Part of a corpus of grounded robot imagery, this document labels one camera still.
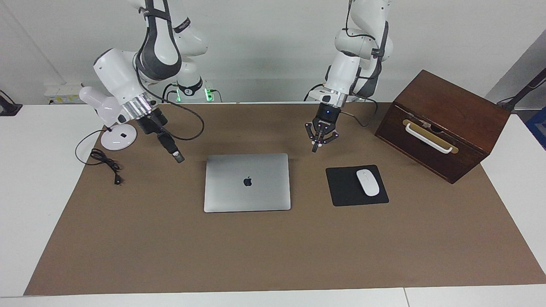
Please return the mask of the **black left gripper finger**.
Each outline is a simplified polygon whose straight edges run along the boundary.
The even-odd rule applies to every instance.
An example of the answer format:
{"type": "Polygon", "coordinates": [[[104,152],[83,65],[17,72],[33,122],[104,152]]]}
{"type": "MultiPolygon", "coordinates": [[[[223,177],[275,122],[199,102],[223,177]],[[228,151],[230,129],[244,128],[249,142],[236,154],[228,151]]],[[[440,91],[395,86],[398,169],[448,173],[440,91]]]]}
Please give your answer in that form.
{"type": "Polygon", "coordinates": [[[311,151],[316,152],[318,150],[318,148],[321,147],[321,142],[320,142],[321,134],[320,134],[320,131],[316,130],[313,122],[307,122],[305,124],[305,129],[306,129],[306,132],[308,134],[308,137],[311,140],[311,144],[312,144],[311,151]]]}
{"type": "Polygon", "coordinates": [[[337,130],[334,128],[323,128],[320,130],[320,147],[328,144],[339,137],[337,130]]]}

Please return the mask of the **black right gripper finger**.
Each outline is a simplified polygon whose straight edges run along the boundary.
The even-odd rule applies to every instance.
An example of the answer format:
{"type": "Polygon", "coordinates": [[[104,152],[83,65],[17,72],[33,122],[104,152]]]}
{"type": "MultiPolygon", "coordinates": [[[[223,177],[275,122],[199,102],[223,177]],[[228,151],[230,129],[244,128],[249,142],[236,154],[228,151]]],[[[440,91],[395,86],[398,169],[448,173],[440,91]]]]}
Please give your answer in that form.
{"type": "Polygon", "coordinates": [[[176,162],[185,161],[185,158],[179,151],[179,148],[176,146],[175,140],[167,132],[164,132],[164,148],[166,149],[168,153],[172,155],[172,157],[174,157],[176,162]]]}
{"type": "Polygon", "coordinates": [[[166,151],[172,155],[172,157],[175,159],[177,163],[183,162],[183,155],[179,151],[179,148],[176,146],[176,143],[174,139],[171,137],[169,133],[159,133],[157,135],[157,138],[162,144],[162,146],[166,149],[166,151]]]}

